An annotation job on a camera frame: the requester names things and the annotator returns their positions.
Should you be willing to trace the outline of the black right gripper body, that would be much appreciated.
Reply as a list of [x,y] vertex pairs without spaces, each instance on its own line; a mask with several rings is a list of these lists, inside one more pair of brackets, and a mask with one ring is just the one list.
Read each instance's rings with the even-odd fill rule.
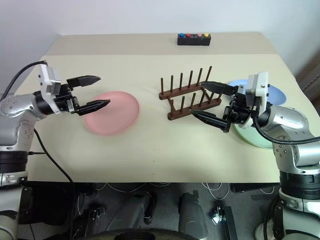
[[244,87],[242,85],[227,85],[224,94],[231,96],[232,99],[224,109],[223,120],[232,124],[252,125],[252,110],[247,104]]

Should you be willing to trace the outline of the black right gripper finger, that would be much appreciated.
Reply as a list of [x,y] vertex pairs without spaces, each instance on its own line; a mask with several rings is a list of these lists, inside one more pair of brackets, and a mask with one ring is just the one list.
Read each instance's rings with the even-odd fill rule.
[[225,83],[216,82],[216,81],[205,81],[201,83],[201,86],[216,94],[231,96],[238,92],[237,86],[231,86]]
[[203,123],[219,128],[224,133],[228,133],[230,130],[230,123],[227,120],[216,117],[213,113],[195,109],[191,109],[189,112]]

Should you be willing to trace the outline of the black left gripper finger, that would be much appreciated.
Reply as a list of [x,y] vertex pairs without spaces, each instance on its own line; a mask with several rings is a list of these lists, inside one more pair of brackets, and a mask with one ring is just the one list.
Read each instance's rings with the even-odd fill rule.
[[84,76],[78,76],[74,78],[67,79],[67,84],[70,88],[76,88],[76,87],[86,87],[89,85],[92,85],[98,81],[100,81],[101,78],[94,75],[84,75]]
[[86,105],[77,107],[75,113],[79,116],[87,115],[106,107],[110,102],[111,101],[109,99],[94,100],[88,102]]

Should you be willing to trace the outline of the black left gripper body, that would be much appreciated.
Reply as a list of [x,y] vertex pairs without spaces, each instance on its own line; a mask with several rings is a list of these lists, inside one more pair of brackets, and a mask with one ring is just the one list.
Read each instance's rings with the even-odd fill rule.
[[72,95],[72,88],[69,85],[62,84],[59,94],[55,96],[54,102],[62,112],[76,113],[80,107],[76,96]]

